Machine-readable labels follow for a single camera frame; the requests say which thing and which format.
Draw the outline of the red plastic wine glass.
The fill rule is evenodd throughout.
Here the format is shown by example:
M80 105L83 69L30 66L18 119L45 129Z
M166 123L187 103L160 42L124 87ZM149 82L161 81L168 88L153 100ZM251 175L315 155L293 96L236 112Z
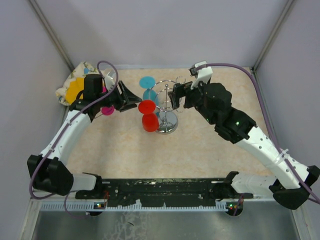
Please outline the red plastic wine glass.
M156 104L152 100L143 100L138 105L138 110L142 113L142 127L147 132L155 132L159 128L159 120L155 114Z

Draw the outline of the yellow floral cloth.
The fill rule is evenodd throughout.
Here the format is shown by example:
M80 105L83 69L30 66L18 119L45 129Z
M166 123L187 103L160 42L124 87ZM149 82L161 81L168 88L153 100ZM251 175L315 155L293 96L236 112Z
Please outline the yellow floral cloth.
M70 106L76 100L78 93L84 90L85 77L97 73L97 68L90 63L80 62L67 77L62 87L55 91L58 102L64 106Z

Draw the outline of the clear wine glass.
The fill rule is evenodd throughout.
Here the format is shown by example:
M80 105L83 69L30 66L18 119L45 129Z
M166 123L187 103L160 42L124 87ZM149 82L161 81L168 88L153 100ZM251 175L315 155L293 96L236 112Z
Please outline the clear wine glass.
M109 71L104 75L104 85L107 91L110 91L116 82L116 72L114 70Z

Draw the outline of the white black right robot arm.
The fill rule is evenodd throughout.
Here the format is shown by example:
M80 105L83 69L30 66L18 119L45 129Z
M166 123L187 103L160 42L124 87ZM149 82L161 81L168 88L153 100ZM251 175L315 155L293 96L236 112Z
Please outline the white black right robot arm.
M184 98L185 109L195 108L220 137L250 153L272 172L271 176L233 172L223 185L224 194L229 198L238 194L272 197L290 210L305 203L310 196L307 188L318 180L320 169L299 163L287 150L277 149L250 116L232 107L232 94L221 83L191 85L177 83L168 92L172 108L177 109Z

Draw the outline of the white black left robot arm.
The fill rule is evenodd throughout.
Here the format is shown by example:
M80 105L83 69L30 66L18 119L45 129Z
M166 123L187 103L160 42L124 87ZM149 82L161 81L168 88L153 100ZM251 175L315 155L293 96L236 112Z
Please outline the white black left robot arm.
M47 147L27 160L30 175L29 193L36 199L34 190L47 192L49 196L66 196L70 192L86 191L97 199L103 195L104 186L93 173L71 173L67 168L70 154L85 129L103 107L114 107L124 112L138 106L142 99L132 93L122 81L103 90L103 78L88 74L83 79L83 90L77 92L66 119Z

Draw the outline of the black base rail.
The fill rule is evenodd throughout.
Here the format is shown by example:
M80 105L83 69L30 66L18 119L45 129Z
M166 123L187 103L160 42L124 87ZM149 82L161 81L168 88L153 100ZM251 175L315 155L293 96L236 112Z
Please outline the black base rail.
M224 178L99 179L93 190L79 190L78 200L106 200L109 207L140 201L143 207L214 207L240 194Z

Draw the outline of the chrome wine glass rack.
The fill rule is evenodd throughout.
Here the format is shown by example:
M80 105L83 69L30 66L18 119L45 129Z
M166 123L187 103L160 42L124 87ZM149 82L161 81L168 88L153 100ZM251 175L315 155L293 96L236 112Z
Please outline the chrome wine glass rack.
M175 79L164 79L157 81L149 92L149 99L155 103L155 115L158 120L158 134L172 134L178 127L177 109L173 109L168 93L173 90L175 84L186 83L186 79L179 75Z

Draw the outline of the pink plastic wine glass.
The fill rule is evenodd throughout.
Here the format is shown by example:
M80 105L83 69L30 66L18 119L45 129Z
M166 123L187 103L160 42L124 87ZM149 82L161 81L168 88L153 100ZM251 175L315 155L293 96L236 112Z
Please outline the pink plastic wine glass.
M115 111L115 108L113 106L110 106L110 107L104 106L101 108L101 113L104 116L110 116L114 113L114 111Z

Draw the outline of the blue plastic wine glass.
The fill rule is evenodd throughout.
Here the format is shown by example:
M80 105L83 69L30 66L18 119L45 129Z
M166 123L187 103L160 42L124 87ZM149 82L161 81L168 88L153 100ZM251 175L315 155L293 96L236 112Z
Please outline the blue plastic wine glass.
M139 85L141 88L145 89L142 99L151 100L156 105L159 104L157 93L152 89L156 84L156 80L152 76L144 76L140 79Z

